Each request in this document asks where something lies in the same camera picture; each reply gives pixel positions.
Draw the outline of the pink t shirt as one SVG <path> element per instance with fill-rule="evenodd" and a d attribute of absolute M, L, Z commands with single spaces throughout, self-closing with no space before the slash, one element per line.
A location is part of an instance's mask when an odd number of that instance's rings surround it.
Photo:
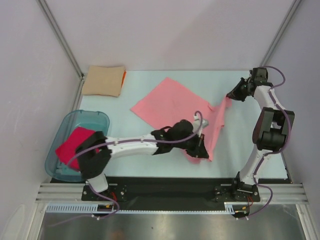
<path fill-rule="evenodd" d="M 208 121 L 202 133 L 208 161 L 211 162 L 220 130 L 225 125 L 225 110 L 231 105 L 232 100 L 224 97 L 219 105 L 212 106 L 181 83 L 167 77 L 130 110 L 154 129 L 173 126 L 182 119 L 192 123 L 194 113 L 200 111 Z"/>

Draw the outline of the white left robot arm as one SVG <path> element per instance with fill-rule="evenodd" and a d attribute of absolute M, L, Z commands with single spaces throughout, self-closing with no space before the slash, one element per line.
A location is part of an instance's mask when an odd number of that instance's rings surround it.
<path fill-rule="evenodd" d="M 165 126 L 139 137 L 106 137 L 96 131 L 75 150 L 81 177 L 93 189 L 100 200 L 110 196 L 104 169 L 113 159 L 134 155 L 162 155 L 172 149 L 184 150 L 188 156 L 196 159 L 208 159 L 203 129 L 208 126 L 206 119 L 195 118 L 194 122 L 181 120 L 174 126 Z"/>

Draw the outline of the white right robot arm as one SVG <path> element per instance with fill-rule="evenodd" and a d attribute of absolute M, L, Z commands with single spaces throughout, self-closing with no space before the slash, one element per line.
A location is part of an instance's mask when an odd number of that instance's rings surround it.
<path fill-rule="evenodd" d="M 231 196 L 237 201 L 242 201 L 248 194 L 255 192 L 260 168 L 270 155 L 284 150 L 295 119 L 295 113 L 282 106 L 276 97 L 275 87 L 266 78 L 254 80 L 252 77 L 242 77 L 227 94 L 228 98 L 242 102 L 249 96 L 258 102 L 261 113 L 252 133 L 252 153 L 230 188 Z"/>

